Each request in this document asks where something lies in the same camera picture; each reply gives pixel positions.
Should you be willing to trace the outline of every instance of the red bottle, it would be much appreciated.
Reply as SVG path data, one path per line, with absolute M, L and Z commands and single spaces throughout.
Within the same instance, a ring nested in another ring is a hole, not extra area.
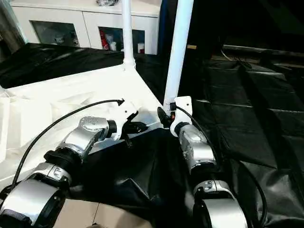
M 105 39 L 105 33 L 102 30 L 99 30 L 100 38 L 101 38 L 101 45 L 103 46 L 104 50 L 109 50 L 109 44 Z

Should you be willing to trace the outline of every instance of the bottle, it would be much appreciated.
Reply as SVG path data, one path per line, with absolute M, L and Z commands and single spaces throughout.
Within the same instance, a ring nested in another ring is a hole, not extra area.
M 144 54 L 144 43 L 138 43 L 137 44 L 137 52 L 140 54 Z
M 99 30 L 100 38 L 101 38 L 101 45 L 103 46 L 104 50 L 109 50 L 109 44 L 105 39 L 105 33 L 102 30 Z
M 117 50 L 117 48 L 116 48 L 116 42 L 112 42 L 111 44 L 110 44 L 110 48 L 111 48 L 111 51 L 116 51 Z

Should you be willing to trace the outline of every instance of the white bracket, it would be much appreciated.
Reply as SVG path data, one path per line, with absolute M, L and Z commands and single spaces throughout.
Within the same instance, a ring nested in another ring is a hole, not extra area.
M 176 106 L 184 109 L 187 113 L 192 115 L 192 102 L 190 96 L 180 96 L 174 99 Z M 178 137 L 175 133 L 175 127 L 181 122 L 192 124 L 191 118 L 188 117 L 183 111 L 176 109 L 175 111 L 175 118 L 173 123 L 171 124 L 170 131 L 173 136 Z
M 122 135 L 123 125 L 127 122 L 128 117 L 135 114 L 137 109 L 131 102 L 124 101 L 120 106 L 113 110 L 110 115 L 111 119 L 115 121 L 117 132 L 112 134 L 113 140 L 119 140 Z

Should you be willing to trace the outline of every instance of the white cabinet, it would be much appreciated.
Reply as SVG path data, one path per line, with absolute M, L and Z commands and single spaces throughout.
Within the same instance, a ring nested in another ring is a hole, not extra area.
M 102 49 L 100 31 L 114 37 L 117 50 L 123 43 L 123 17 L 117 14 L 84 12 L 85 24 L 92 48 Z M 132 16 L 133 48 L 144 43 L 146 54 L 157 54 L 158 19 Z
M 13 7 L 30 43 L 91 47 L 81 11 Z
M 11 6 L 28 42 L 103 49 L 123 49 L 121 1 L 100 7 L 95 0 L 13 0 Z M 157 54 L 162 0 L 131 0 L 133 48 Z

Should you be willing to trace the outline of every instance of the black cloth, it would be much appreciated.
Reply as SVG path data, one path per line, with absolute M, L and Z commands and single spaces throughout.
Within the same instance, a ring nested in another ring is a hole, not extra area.
M 225 177 L 255 225 L 304 226 L 304 97 L 302 72 L 240 62 L 192 62 L 186 55 L 179 95 L 192 97 L 193 116 L 206 129 Z M 123 54 L 89 48 L 27 44 L 0 64 L 5 88 L 122 63 Z M 136 69 L 162 103 L 168 59 L 137 55 Z M 157 129 L 89 156 L 75 199 L 108 203 L 155 227 L 192 227 L 184 206 L 191 189 L 179 144 Z

